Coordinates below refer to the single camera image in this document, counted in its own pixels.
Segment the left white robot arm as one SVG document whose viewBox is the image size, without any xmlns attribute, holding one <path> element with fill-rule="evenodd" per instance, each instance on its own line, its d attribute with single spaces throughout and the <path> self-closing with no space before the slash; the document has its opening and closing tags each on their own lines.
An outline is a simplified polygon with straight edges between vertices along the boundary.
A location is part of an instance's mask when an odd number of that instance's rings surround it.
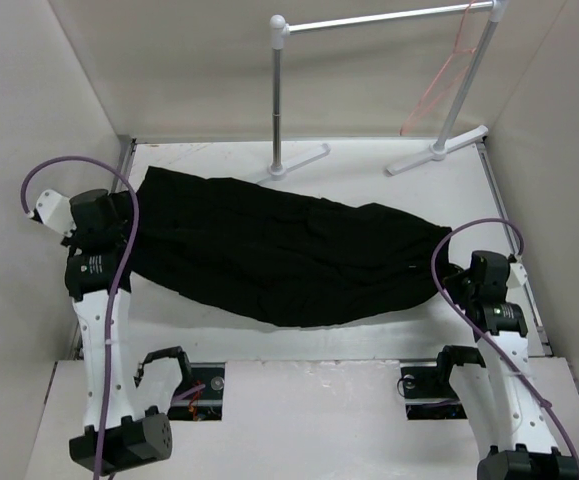
<svg viewBox="0 0 579 480">
<path fill-rule="evenodd" d="M 69 441 L 71 460 L 95 478 L 170 458 L 173 398 L 193 387 L 188 357 L 179 347 L 132 362 L 128 340 L 130 268 L 125 252 L 134 239 L 135 216 L 121 212 L 105 189 L 67 202 L 75 230 L 66 239 L 65 285 L 77 316 L 87 378 L 82 435 Z"/>
</svg>

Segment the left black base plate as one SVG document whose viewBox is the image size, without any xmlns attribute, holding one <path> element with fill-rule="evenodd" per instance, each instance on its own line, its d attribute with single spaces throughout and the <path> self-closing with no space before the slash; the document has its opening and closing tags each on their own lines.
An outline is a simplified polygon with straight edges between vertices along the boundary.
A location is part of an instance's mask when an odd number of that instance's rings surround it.
<svg viewBox="0 0 579 480">
<path fill-rule="evenodd" d="M 192 378 L 174 393 L 171 421 L 220 421 L 225 393 L 225 363 L 192 363 Z"/>
</svg>

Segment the white clothes rack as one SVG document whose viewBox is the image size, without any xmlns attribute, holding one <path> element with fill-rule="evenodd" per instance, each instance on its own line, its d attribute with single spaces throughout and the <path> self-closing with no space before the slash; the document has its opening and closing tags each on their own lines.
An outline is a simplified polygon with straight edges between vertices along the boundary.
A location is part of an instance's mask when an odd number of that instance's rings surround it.
<svg viewBox="0 0 579 480">
<path fill-rule="evenodd" d="M 504 17 L 507 7 L 508 3 L 506 1 L 469 1 L 462 4 L 323 20 L 295 25 L 288 23 L 281 15 L 272 16 L 269 21 L 270 45 L 272 52 L 272 158 L 268 171 L 257 176 L 255 181 L 262 184 L 269 180 L 281 180 L 285 178 L 287 173 L 320 160 L 328 156 L 331 151 L 331 147 L 324 143 L 312 154 L 298 155 L 289 160 L 284 160 L 282 157 L 282 65 L 285 42 L 289 37 L 327 30 L 382 24 L 425 17 L 460 15 L 461 19 L 465 20 L 467 15 L 470 13 L 487 12 L 489 14 L 487 23 L 476 47 L 471 49 L 461 48 L 460 38 L 463 30 L 458 30 L 451 54 L 443 64 L 443 68 L 436 75 L 435 79 L 439 80 L 441 78 L 445 69 L 450 66 L 451 61 L 455 57 L 469 54 L 471 56 L 469 65 L 464 69 L 464 73 L 457 77 L 461 82 L 460 87 L 458 88 L 451 108 L 435 141 L 426 146 L 424 150 L 402 160 L 395 161 L 384 168 L 386 175 L 396 176 L 427 163 L 443 161 L 449 154 L 482 140 L 488 134 L 488 128 L 484 125 L 480 125 L 458 136 L 453 136 L 451 132 L 465 103 L 485 53 L 494 37 L 498 25 Z"/>
</svg>

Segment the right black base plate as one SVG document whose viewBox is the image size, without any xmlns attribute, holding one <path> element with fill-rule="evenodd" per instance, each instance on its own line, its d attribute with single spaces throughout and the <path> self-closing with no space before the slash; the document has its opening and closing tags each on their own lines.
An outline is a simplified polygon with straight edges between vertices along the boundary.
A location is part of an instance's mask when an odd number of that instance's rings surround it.
<svg viewBox="0 0 579 480">
<path fill-rule="evenodd" d="M 465 410 L 437 365 L 401 368 L 398 393 L 405 401 L 408 420 L 466 420 Z"/>
</svg>

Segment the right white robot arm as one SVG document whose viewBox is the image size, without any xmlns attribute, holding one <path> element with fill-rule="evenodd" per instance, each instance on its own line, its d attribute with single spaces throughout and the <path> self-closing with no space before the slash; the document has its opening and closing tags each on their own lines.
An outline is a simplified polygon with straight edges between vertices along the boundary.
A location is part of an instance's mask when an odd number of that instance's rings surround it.
<svg viewBox="0 0 579 480">
<path fill-rule="evenodd" d="M 472 347 L 447 346 L 433 370 L 442 394 L 456 395 L 477 442 L 479 479 L 579 479 L 573 454 L 560 451 L 547 408 L 534 395 L 528 329 L 522 308 L 507 299 L 523 269 L 501 254 L 475 251 L 467 269 L 443 285 L 477 328 Z"/>
</svg>

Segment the black trousers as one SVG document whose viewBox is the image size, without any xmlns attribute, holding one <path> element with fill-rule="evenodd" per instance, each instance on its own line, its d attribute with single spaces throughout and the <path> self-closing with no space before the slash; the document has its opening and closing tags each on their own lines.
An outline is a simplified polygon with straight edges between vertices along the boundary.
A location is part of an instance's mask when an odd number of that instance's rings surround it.
<svg viewBox="0 0 579 480">
<path fill-rule="evenodd" d="M 417 307 L 456 272 L 447 228 L 381 204 L 347 206 L 232 178 L 152 167 L 135 195 L 130 268 L 196 302 L 278 327 Z"/>
</svg>

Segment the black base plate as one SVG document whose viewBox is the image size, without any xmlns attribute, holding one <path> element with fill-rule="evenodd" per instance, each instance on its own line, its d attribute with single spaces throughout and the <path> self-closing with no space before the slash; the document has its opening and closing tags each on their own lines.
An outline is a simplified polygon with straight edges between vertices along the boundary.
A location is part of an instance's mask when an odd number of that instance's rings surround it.
<svg viewBox="0 0 579 480">
<path fill-rule="evenodd" d="M 437 365 L 401 368 L 398 393 L 405 401 L 408 420 L 466 420 L 465 410 Z"/>
<path fill-rule="evenodd" d="M 171 421 L 220 421 L 225 393 L 225 363 L 192 363 L 192 378 L 174 393 Z"/>
</svg>

